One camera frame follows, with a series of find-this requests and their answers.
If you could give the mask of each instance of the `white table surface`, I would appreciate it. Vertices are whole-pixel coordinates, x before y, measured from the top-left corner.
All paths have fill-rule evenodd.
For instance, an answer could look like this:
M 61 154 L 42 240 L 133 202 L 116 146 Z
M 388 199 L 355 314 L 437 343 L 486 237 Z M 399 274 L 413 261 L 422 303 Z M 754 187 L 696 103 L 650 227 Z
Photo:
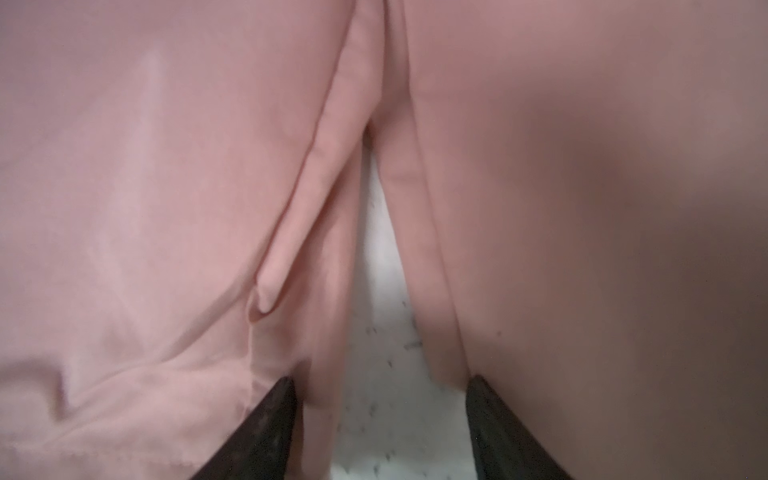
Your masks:
M 429 379 L 376 168 L 364 164 L 332 480 L 474 480 L 461 393 Z

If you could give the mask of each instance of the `dark mark on surface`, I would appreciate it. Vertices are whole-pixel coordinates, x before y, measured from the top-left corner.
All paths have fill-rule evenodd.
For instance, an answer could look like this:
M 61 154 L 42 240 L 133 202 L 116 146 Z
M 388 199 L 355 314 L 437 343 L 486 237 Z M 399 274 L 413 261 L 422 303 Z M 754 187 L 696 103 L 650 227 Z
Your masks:
M 416 340 L 415 342 L 406 343 L 405 345 L 402 346 L 402 348 L 406 350 L 420 349 L 422 348 L 422 345 L 423 344 L 421 340 Z

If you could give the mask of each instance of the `black pointed object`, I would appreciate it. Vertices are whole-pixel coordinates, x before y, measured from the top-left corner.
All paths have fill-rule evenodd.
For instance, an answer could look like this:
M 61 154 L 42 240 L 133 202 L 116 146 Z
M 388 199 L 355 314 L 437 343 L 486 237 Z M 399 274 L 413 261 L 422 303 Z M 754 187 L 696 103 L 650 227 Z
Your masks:
M 478 480 L 571 480 L 481 376 L 466 407 Z
M 282 480 L 298 404 L 293 379 L 278 380 L 191 480 Z

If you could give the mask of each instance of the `wrinkled fabric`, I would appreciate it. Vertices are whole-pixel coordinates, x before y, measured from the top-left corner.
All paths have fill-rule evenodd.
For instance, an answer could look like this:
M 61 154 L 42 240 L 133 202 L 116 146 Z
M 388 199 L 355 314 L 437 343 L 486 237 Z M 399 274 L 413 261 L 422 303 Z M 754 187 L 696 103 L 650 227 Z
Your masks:
M 768 6 L 0 5 L 0 476 L 327 476 L 372 134 L 433 377 L 577 480 L 768 472 Z

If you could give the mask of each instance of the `white surface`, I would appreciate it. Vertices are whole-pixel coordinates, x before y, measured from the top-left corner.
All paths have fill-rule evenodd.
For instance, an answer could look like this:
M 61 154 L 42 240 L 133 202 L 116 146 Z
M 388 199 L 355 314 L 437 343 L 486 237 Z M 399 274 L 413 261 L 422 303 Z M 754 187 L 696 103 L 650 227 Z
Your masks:
M 362 209 L 333 480 L 476 478 L 461 393 L 429 379 L 375 166 Z

